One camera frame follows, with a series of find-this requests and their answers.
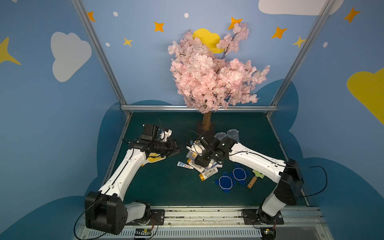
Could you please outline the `blue-lid toiletry cup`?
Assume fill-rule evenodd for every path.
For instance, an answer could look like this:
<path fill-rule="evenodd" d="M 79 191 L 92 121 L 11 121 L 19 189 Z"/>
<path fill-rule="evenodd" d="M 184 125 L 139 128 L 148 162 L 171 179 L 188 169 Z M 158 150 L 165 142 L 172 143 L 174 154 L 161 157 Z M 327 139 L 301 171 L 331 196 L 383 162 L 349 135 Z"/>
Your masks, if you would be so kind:
<path fill-rule="evenodd" d="M 196 150 L 189 149 L 186 158 L 194 161 L 199 155 L 200 154 Z"/>
<path fill-rule="evenodd" d="M 220 132 L 215 134 L 215 138 L 217 138 L 220 142 L 227 137 L 227 133 Z"/>
<path fill-rule="evenodd" d="M 230 129 L 227 131 L 227 137 L 235 140 L 236 142 L 240 141 L 239 131 L 236 129 Z"/>

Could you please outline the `blue cup lid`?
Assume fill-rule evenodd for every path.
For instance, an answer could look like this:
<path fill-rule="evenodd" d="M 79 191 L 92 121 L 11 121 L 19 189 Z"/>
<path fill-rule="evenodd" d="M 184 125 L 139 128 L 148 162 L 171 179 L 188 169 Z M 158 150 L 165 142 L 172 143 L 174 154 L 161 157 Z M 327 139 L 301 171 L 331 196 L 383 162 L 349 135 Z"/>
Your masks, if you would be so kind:
<path fill-rule="evenodd" d="M 231 177 L 238 181 L 240 185 L 244 186 L 249 174 L 249 171 L 246 171 L 240 165 L 235 165 L 231 172 Z"/>
<path fill-rule="evenodd" d="M 234 187 L 235 182 L 230 177 L 230 174 L 228 174 L 227 172 L 223 172 L 222 175 L 215 180 L 215 184 L 219 186 L 223 192 L 229 193 Z"/>

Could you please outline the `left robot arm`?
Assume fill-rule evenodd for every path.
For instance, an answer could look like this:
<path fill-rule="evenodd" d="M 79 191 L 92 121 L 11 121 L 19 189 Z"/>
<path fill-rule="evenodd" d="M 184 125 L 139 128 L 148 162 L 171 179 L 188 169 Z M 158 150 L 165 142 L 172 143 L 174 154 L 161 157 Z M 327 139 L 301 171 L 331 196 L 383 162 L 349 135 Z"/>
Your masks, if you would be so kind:
<path fill-rule="evenodd" d="M 141 136 L 133 141 L 126 156 L 97 192 L 89 192 L 85 198 L 85 221 L 88 229 L 118 235 L 126 224 L 141 225 L 152 222 L 148 203 L 124 204 L 130 183 L 140 167 L 155 163 L 179 153 L 172 130 L 144 124 Z"/>

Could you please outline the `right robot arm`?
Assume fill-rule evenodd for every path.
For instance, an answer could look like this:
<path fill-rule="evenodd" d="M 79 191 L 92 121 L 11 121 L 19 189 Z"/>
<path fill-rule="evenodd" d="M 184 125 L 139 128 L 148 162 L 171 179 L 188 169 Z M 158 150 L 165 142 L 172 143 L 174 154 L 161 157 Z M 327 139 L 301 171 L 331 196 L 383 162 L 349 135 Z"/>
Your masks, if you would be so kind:
<path fill-rule="evenodd" d="M 255 170 L 276 183 L 274 190 L 257 211 L 261 223 L 273 224 L 282 208 L 295 206 L 301 197 L 304 180 L 298 163 L 294 160 L 268 157 L 228 137 L 222 140 L 200 137 L 188 144 L 187 149 L 188 156 L 199 166 L 208 167 L 211 161 L 219 163 L 230 160 Z"/>

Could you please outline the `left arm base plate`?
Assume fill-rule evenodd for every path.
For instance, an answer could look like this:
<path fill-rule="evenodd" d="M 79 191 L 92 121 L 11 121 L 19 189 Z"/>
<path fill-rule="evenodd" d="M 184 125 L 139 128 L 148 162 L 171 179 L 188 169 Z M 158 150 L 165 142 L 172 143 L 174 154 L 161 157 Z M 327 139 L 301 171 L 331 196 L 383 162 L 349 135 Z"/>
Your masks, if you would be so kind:
<path fill-rule="evenodd" d="M 165 210 L 164 209 L 154 209 L 151 210 L 151 213 L 148 217 L 144 217 L 142 219 L 133 220 L 131 222 L 127 222 L 126 226 L 162 226 L 165 220 Z"/>

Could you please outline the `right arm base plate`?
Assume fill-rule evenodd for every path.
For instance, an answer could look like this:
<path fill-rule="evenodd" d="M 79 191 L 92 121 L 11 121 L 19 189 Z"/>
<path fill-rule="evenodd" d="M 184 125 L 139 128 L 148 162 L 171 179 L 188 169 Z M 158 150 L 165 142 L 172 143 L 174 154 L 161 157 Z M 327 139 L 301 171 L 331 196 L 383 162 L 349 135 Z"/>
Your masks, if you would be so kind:
<path fill-rule="evenodd" d="M 285 223 L 281 211 L 271 217 L 259 209 L 243 209 L 242 218 L 245 225 L 283 225 Z"/>

